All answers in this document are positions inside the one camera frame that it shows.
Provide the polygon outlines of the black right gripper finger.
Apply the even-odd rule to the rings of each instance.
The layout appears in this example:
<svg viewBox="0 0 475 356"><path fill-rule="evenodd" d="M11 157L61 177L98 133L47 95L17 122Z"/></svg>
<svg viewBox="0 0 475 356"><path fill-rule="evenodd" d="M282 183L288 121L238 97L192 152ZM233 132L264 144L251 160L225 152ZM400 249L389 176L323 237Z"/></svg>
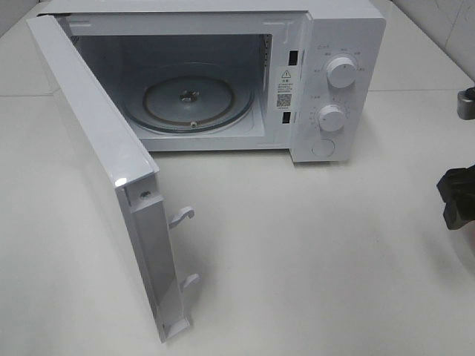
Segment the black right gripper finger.
<svg viewBox="0 0 475 356"><path fill-rule="evenodd" d="M475 87L458 92L456 112L460 119L475 119Z"/></svg>
<svg viewBox="0 0 475 356"><path fill-rule="evenodd" d="M450 230L474 221L474 166L452 168L436 185L445 204L443 217Z"/></svg>

